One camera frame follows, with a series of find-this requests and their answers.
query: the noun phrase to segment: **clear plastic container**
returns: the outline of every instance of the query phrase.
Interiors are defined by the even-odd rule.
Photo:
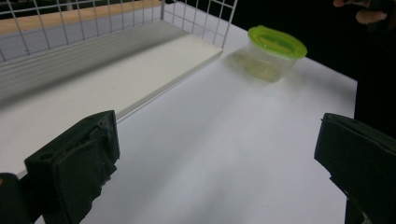
[[[247,34],[250,42],[245,69],[266,81],[279,81],[307,53],[295,37],[265,26],[252,27]]]

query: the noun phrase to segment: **wooden edge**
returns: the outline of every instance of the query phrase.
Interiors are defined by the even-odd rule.
[[[109,6],[101,7],[89,7],[80,10],[70,10],[63,11],[62,17],[59,12],[43,14],[41,15],[41,20],[45,27],[59,26],[63,24],[62,19],[65,24],[77,23],[81,21],[89,21],[93,19],[103,18],[118,15],[125,12],[130,12],[133,10],[138,10],[142,8],[159,7],[161,5],[160,0],[142,0],[134,1],[122,4],[114,4]],[[6,19],[0,20],[0,35],[18,32],[18,25],[22,31],[39,29],[42,27],[39,16],[27,16],[20,17],[16,20]]]

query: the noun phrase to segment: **black background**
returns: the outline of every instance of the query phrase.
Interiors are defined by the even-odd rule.
[[[375,42],[379,35],[356,21],[360,9],[337,8],[332,0],[239,0],[233,24],[264,25],[300,39],[307,58],[358,80],[354,119],[396,138],[396,34],[387,34],[390,44]]]

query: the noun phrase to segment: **hand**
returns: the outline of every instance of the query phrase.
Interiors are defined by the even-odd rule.
[[[370,1],[371,0],[348,0],[344,2],[344,0],[334,0],[332,3],[335,7],[343,7],[345,5],[356,5],[365,7],[365,9],[358,11],[358,13],[356,14],[356,20],[361,24],[369,24],[386,19],[388,16],[386,13],[382,11],[372,11],[367,9],[370,6]]]

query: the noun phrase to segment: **wire rack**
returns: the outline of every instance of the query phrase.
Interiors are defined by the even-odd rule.
[[[3,0],[0,62],[167,21],[223,48],[237,0]]]

